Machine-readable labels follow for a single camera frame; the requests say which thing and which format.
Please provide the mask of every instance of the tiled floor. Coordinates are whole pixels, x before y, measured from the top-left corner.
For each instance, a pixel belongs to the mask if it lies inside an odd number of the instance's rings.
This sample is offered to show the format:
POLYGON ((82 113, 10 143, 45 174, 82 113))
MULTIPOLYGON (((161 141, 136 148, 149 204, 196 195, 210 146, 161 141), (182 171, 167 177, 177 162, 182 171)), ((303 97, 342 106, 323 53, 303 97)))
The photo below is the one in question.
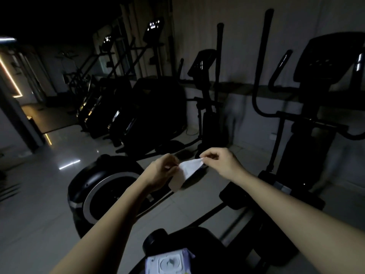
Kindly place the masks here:
MULTIPOLYGON (((195 137, 182 134, 179 139, 186 143, 195 137)), ((48 133, 48 138, 48 146, 41 148, 27 163, 8 172, 8 185, 21 184, 21 192, 0 204, 0 273, 46 273, 52 269, 79 240, 67 204, 69 182, 100 154, 115 154, 109 141, 94 140, 80 133, 79 126, 48 133), (77 160, 80 162, 59 170, 77 160)), ((231 150, 256 175, 266 167, 267 154, 236 146, 231 150)), ((156 157, 139 163, 145 168, 154 159, 156 157)), ((214 170, 207 169, 199 179, 142 216, 132 229, 119 273, 128 273, 143 258, 142 242, 150 232, 164 228, 171 233, 195 221, 221 203, 218 194, 227 183, 214 170)), ((365 230, 363 196, 332 187, 324 191, 322 197, 327 202, 326 212, 365 230)), ((242 210, 225 208, 202 226, 220 237, 241 213, 242 210)), ((224 244, 232 240, 251 215, 248 212, 242 218, 224 244)), ((250 257, 252 261, 256 259, 254 253, 250 257)), ((269 272, 316 273, 300 255, 286 267, 271 267, 269 272)))

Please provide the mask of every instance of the hand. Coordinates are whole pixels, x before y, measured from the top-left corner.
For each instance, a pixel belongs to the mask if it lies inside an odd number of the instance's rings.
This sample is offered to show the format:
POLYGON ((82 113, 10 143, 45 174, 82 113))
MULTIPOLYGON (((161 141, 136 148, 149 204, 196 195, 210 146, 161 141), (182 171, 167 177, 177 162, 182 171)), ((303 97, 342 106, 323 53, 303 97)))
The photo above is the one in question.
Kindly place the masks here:
POLYGON ((209 148, 200 154, 203 163, 217 170, 224 178, 237 183, 238 178, 248 174, 235 155, 227 148, 209 148))
POLYGON ((179 170, 178 165, 179 159, 177 157, 165 154, 153 161, 138 179, 145 183, 150 192, 159 190, 179 170))

